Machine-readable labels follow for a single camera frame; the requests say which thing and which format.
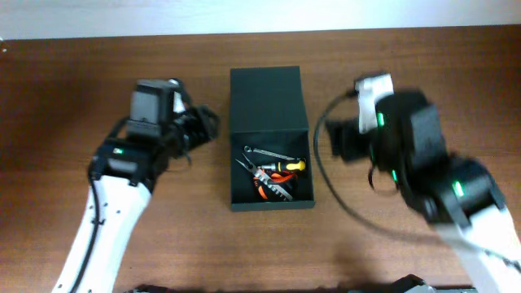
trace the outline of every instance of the wire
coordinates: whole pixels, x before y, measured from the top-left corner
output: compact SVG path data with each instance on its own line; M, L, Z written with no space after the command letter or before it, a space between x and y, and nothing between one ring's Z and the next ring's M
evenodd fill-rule
M94 220L92 221L92 223L94 224L94 228L92 229L92 235L90 235L89 246L87 247L85 257L83 258L83 263L81 264L80 272L78 273L76 281L72 286L71 293L75 293L81 284L81 280L83 278L83 275L85 274L87 265L89 264L90 255L92 254L92 251L94 249L94 244L96 243L96 236L98 235L99 228L99 197L92 176L92 164L89 166L89 169L87 170L87 177L89 179L89 184L92 188L92 197L94 199Z
M375 224L373 221L368 220L367 218L363 217L360 213L358 213L354 208L349 207L344 200L339 196L339 194L336 192L335 188L333 187L333 184L331 183L331 180L327 176L326 170L324 169L324 165L322 164L322 160L320 159L320 154L318 152L318 136L320 134L320 128L324 124L324 121L326 120L327 116L335 109L341 102L343 102L346 99L354 98L357 96L357 92L351 91L346 94L340 95L333 99L333 101L330 102L330 104L327 106L326 110L322 113L320 118L318 118L317 124L315 126L314 136L313 136L313 153L315 154L315 159L317 160L318 168L320 169L320 173L322 177L324 177L324 181L327 184L327 187L329 187L329 190L335 197L336 201L339 203L340 207L355 221L360 223L361 225L365 226L366 228L373 230L375 232L378 232L380 234L383 234L384 236L387 236L389 238L408 242L408 243L421 243L421 244L427 244L427 245L440 245L443 246L444 244L440 241L438 237L425 235L425 234L415 234L415 233L408 233L404 231L399 230L392 230L389 228L382 227L378 224ZM500 253L497 253L495 251L489 250L485 247L480 247L475 245L474 243L465 242L462 240L451 240L450 244L452 246L458 246L465 249L470 249L472 251L483 251L489 256L495 256L499 259L501 259L505 265L514 267L519 273L521 273L521 264L517 260L511 260L505 256L503 256Z

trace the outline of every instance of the wooden table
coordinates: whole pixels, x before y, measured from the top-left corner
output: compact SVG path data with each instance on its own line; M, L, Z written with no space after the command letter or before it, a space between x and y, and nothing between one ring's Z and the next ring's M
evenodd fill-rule
M85 168L120 117L138 78L178 77L223 120L221 136L166 173L129 241L115 291L141 283L177 289L274 290L339 282L468 284L450 249L402 243L339 208L313 161L311 210L233 213L228 117L230 68L300 65L312 127L363 73L392 73L434 102L448 147L485 163L521 228L521 27L121 37L8 42L0 55L0 284L50 291L76 235ZM333 116L357 114L355 102ZM366 181L368 161L320 152L344 200L381 226L432 234L401 197ZM184 168L175 161L171 168Z

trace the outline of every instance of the open box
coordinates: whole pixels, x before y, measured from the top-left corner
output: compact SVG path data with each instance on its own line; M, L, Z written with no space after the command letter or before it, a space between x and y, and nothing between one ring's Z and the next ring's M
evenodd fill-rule
M312 208L315 205L309 155L309 126L299 67L239 68L230 71L231 209L260 211ZM292 201L267 202L255 189L252 174L237 160L243 153L256 165L280 161L271 156L244 152L250 146L303 158L306 169L298 173Z

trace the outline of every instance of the white wall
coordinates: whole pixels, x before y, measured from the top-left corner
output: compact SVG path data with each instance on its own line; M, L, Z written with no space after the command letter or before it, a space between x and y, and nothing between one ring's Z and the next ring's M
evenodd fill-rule
M521 23L519 0L4 0L4 39Z

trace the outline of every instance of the screwdriver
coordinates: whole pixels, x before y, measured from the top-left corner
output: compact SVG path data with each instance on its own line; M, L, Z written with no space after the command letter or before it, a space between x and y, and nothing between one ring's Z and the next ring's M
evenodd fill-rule
M272 163L262 165L261 168L264 170L272 171L303 171L306 168L306 163L303 160L288 160L284 162Z

